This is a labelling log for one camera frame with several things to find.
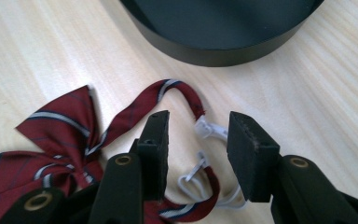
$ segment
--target red bow tie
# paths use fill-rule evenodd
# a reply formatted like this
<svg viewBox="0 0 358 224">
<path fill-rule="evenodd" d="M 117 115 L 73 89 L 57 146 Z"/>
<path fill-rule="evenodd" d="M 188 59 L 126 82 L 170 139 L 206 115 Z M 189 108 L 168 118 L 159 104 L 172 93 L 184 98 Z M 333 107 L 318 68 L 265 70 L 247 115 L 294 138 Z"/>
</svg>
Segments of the red bow tie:
<svg viewBox="0 0 358 224">
<path fill-rule="evenodd" d="M 100 135 L 89 89 L 66 93 L 37 110 L 17 129 L 44 150 L 44 153 L 10 151 L 0 153 L 0 218 L 20 196 L 39 188 L 55 187 L 70 195 L 76 186 L 86 188 L 99 182 L 103 169 L 98 163 L 101 148 L 130 130 L 161 101 L 164 93 L 176 88 L 188 101 L 195 118 L 204 115 L 194 90 L 178 80 L 161 80 L 147 87 Z M 204 169 L 213 196 L 201 203 L 145 203 L 145 223 L 197 221 L 210 213 L 219 194 L 219 183 L 211 167 Z"/>
</svg>

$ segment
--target ribbon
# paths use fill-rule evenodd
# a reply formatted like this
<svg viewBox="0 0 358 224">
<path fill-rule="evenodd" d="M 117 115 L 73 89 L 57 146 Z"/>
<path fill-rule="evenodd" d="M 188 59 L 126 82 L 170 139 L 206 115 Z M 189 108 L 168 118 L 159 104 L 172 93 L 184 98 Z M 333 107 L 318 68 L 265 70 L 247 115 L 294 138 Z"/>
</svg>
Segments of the ribbon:
<svg viewBox="0 0 358 224">
<path fill-rule="evenodd" d="M 33 189 L 55 187 L 65 195 L 76 186 L 86 188 L 101 180 L 98 163 L 101 148 L 126 133 L 158 104 L 166 91 L 176 88 L 188 101 L 195 119 L 204 115 L 196 92 L 182 81 L 158 81 L 118 113 L 103 134 L 87 86 L 66 93 L 33 113 L 17 130 L 43 149 L 43 153 L 10 151 L 0 153 L 0 218 L 22 195 Z M 211 167 L 204 168 L 213 196 L 201 203 L 145 203 L 145 223 L 197 221 L 213 209 L 219 184 Z"/>
</svg>

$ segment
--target striped bow tie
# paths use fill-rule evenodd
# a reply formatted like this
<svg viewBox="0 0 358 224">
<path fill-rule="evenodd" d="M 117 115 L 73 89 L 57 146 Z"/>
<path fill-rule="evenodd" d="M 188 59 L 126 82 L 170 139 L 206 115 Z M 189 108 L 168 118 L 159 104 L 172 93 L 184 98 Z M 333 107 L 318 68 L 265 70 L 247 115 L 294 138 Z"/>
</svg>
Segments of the striped bow tie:
<svg viewBox="0 0 358 224">
<path fill-rule="evenodd" d="M 82 87 L 43 106 L 17 127 L 17 130 L 43 149 L 43 153 L 9 151 L 0 153 L 0 218 L 22 195 L 40 188 L 59 188 L 65 195 L 76 187 L 99 182 L 103 169 L 98 163 L 101 148 L 130 130 L 150 112 L 164 93 L 176 88 L 188 101 L 195 119 L 204 115 L 201 100 L 184 82 L 166 79 L 147 87 L 118 113 L 103 134 L 90 90 Z M 204 168 L 213 196 L 201 203 L 145 203 L 145 223 L 192 222 L 207 216 L 216 204 L 219 183 L 211 167 Z"/>
</svg>

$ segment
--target light wood surface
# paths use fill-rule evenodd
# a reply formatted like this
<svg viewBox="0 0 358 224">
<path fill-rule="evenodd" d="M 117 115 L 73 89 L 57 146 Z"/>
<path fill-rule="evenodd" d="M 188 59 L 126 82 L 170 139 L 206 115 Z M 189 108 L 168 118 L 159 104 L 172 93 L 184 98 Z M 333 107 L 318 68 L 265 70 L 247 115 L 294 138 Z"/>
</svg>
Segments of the light wood surface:
<svg viewBox="0 0 358 224">
<path fill-rule="evenodd" d="M 358 1 L 325 1 L 296 35 L 257 61 L 209 68 L 181 63 L 153 48 L 118 0 L 0 1 L 0 151 L 38 150 L 14 128 L 40 106 L 83 85 L 96 90 L 101 129 L 149 84 L 176 78 L 201 95 L 207 119 L 228 113 L 256 119 L 283 155 L 314 161 L 337 187 L 358 198 Z M 183 198 L 176 178 L 206 149 L 224 192 L 235 185 L 225 146 L 201 140 L 178 91 L 154 110 L 170 119 L 167 194 Z M 145 119 L 104 149 L 128 151 Z M 214 209 L 198 223 L 273 223 L 269 204 Z"/>
</svg>

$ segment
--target necktie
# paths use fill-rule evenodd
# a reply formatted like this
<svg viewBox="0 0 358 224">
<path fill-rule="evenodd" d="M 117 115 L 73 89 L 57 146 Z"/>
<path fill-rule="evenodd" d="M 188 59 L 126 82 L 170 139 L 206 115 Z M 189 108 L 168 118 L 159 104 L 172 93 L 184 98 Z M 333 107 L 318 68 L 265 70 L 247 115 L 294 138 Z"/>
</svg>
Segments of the necktie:
<svg viewBox="0 0 358 224">
<path fill-rule="evenodd" d="M 43 149 L 43 153 L 10 151 L 0 153 L 0 217 L 23 194 L 39 188 L 60 188 L 65 195 L 76 186 L 101 180 L 98 163 L 101 148 L 130 130 L 161 101 L 166 91 L 176 88 L 188 101 L 195 119 L 204 115 L 196 92 L 184 82 L 166 79 L 144 91 L 118 113 L 100 135 L 88 87 L 66 93 L 33 113 L 17 130 Z M 210 166 L 204 168 L 213 196 L 201 203 L 145 203 L 145 223 L 197 221 L 207 216 L 216 204 L 219 183 Z"/>
</svg>

